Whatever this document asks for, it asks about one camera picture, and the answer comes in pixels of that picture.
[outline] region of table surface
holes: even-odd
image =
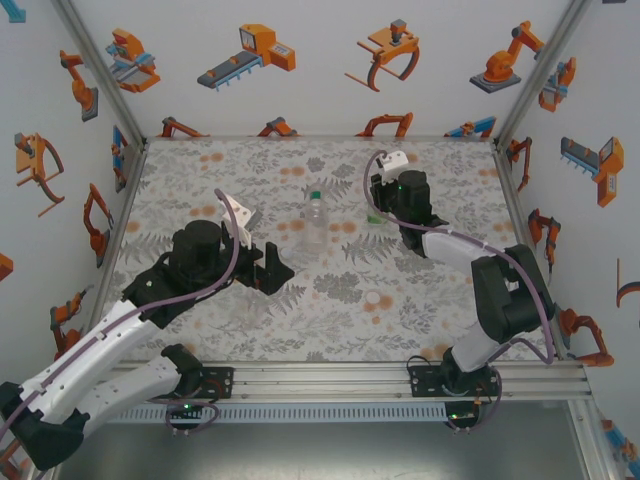
[[[104,312],[137,274],[171,250],[191,220],[219,223],[220,188],[262,218],[257,247],[278,245],[296,276],[267,297],[237,282],[133,350],[149,360],[183,343],[202,361],[401,361],[440,358],[476,321],[471,278],[409,252],[397,226],[367,223],[362,175],[378,149],[402,149],[424,170],[434,213],[496,247],[516,243],[491,145],[465,141],[296,138],[153,141],[127,220]],[[323,186],[329,249],[300,248],[304,195]],[[526,335],[542,346],[538,330]],[[503,359],[533,359],[516,346]]]

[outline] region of wall with robot illustrations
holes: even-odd
[[[532,214],[530,227],[540,238],[545,265],[548,233],[551,241],[555,237],[555,252],[547,252],[555,254],[550,290],[566,343],[573,355],[588,355],[589,365],[600,365],[587,369],[598,405],[636,443],[640,66],[632,59],[640,48],[634,33],[638,15],[637,2],[593,3],[560,58],[563,65],[550,72],[541,102],[553,107],[533,105],[512,143],[531,139],[529,181],[520,199],[525,214]],[[525,152],[512,163],[516,185]]]
[[[257,135],[283,117],[272,126],[281,135],[355,135],[383,114],[401,124],[377,134],[441,136],[464,124],[452,134],[490,132],[493,117],[494,132],[501,127],[568,3],[191,0],[150,11],[142,1],[89,0],[77,8],[147,136],[167,117],[201,134]],[[490,72],[486,82],[488,59],[523,22],[515,76]]]
[[[3,2],[11,22],[0,16],[0,382],[21,383],[53,360],[54,331],[68,346],[91,315],[103,269],[92,248],[100,238],[92,245],[83,220],[90,184],[90,227],[100,233],[109,230],[100,202],[117,222],[126,187],[116,192],[116,116],[54,7],[17,3]]]

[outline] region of green object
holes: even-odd
[[[378,213],[371,208],[371,205],[367,207],[367,222],[371,225],[384,225],[387,223],[387,219],[378,215]]]

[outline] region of metal base rail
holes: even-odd
[[[140,365],[142,363],[123,362],[109,378]],[[458,397],[413,398],[404,362],[222,362],[204,365],[235,369],[232,396],[220,403],[460,401]],[[504,361],[493,365],[502,375],[504,401],[591,399],[591,389],[579,362],[559,361],[547,366],[534,361]]]

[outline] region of plastic water bottle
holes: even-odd
[[[304,207],[303,247],[311,253],[322,253],[329,245],[329,213],[320,189],[312,189]]]

